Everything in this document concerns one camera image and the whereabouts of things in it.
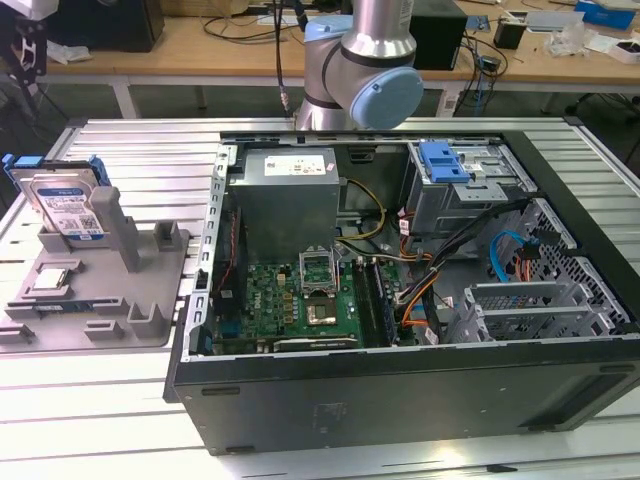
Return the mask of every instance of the black speaker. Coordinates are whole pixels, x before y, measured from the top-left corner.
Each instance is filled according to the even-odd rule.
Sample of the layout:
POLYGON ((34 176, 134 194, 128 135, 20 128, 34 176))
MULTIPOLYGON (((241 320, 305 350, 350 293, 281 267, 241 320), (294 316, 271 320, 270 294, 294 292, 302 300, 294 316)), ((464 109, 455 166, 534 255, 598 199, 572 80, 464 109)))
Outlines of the black speaker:
POLYGON ((409 31, 418 43, 417 70, 453 70, 467 14, 453 0, 416 0, 409 31))
POLYGON ((60 0, 50 40, 90 50, 149 52, 164 28, 160 0, 60 0))

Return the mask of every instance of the blue cable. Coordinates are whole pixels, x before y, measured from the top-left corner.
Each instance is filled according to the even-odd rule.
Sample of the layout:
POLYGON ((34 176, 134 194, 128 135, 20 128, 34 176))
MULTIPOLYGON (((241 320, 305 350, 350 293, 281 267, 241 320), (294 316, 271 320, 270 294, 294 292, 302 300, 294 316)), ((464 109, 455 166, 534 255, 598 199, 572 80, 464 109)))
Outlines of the blue cable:
POLYGON ((491 240, 491 244, 489 245, 489 259, 491 260, 491 266, 496 271, 496 275, 498 276, 498 279, 502 283, 508 283, 509 277, 507 277, 507 274, 504 272, 502 265, 500 265, 500 260, 498 259, 498 242, 502 237, 506 235, 509 235, 510 237, 512 237, 516 242, 518 242, 520 246, 525 244, 525 239, 522 238, 516 232, 512 232, 511 230, 505 230, 504 232, 500 232, 498 235, 496 235, 493 238, 493 240, 491 240))

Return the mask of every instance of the hard drive label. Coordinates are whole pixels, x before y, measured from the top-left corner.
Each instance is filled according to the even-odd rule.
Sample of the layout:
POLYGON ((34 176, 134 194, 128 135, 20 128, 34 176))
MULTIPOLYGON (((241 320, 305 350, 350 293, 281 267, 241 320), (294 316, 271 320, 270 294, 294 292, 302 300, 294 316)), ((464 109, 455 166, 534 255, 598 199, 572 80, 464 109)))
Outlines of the hard drive label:
POLYGON ((98 240, 104 230, 96 215, 86 206, 87 197, 80 188, 40 188, 42 208, 60 234, 73 240, 98 240))

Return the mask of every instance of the aluminum workbench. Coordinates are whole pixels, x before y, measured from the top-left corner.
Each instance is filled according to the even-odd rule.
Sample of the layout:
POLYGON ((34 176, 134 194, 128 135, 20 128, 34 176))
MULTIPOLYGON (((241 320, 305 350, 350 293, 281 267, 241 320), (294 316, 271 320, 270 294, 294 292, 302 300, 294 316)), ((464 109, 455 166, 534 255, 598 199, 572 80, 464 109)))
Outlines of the aluminum workbench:
MULTIPOLYGON (((99 155, 138 228, 177 219, 189 230, 177 311, 192 287, 219 132, 254 128, 290 126, 273 119, 90 121, 66 129, 49 157, 99 155)), ((400 128, 526 132, 640 272, 640 183, 586 128, 546 118, 413 119, 400 128)), ((0 222, 3 305, 40 251, 39 228, 22 196, 0 222)), ((171 342, 144 351, 0 357, 0 478, 640 476, 640 390, 569 433, 211 457, 182 405, 162 399, 171 342)))

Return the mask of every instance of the wooden desk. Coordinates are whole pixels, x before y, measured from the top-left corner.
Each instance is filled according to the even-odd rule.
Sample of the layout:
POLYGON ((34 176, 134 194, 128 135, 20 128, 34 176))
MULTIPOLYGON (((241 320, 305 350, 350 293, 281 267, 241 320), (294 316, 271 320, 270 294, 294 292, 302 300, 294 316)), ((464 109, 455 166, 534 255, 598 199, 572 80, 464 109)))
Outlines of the wooden desk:
MULTIPOLYGON (((531 0, 549 10, 571 10, 571 7, 531 0)), ((459 2, 469 15, 489 15, 496 19, 504 10, 531 10, 521 0, 507 0, 503 6, 459 2)), ((239 19, 237 23, 248 20, 239 19)), ((223 22, 212 28, 220 31, 223 22)), ((640 24, 640 15, 634 25, 640 24)), ((272 27, 229 25, 225 35, 242 36, 268 31, 272 27)), ((628 33, 589 26, 601 33, 628 37, 628 33)), ((494 32, 477 32, 478 38, 492 42, 494 32)), ((302 33, 292 29, 282 44, 282 62, 286 84, 302 86, 304 48, 296 41, 302 33)), ((591 52, 582 56, 553 58, 544 50, 547 34, 526 32, 517 51, 505 50, 509 68, 496 83, 496 90, 544 92, 640 93, 640 66, 624 65, 611 57, 591 52)), ((481 52, 490 53, 488 47, 481 52)), ((240 45, 226 42, 203 32, 197 18, 167 18, 164 33, 151 53, 92 52, 88 62, 60 65, 51 63, 51 83, 101 83, 114 88, 124 118, 136 118, 137 110, 129 94, 129 85, 247 85, 275 86, 275 49, 273 43, 240 45)), ((453 71, 424 71, 425 88, 442 89, 439 114, 446 100, 457 98, 470 79, 473 64, 469 52, 463 51, 453 71)))

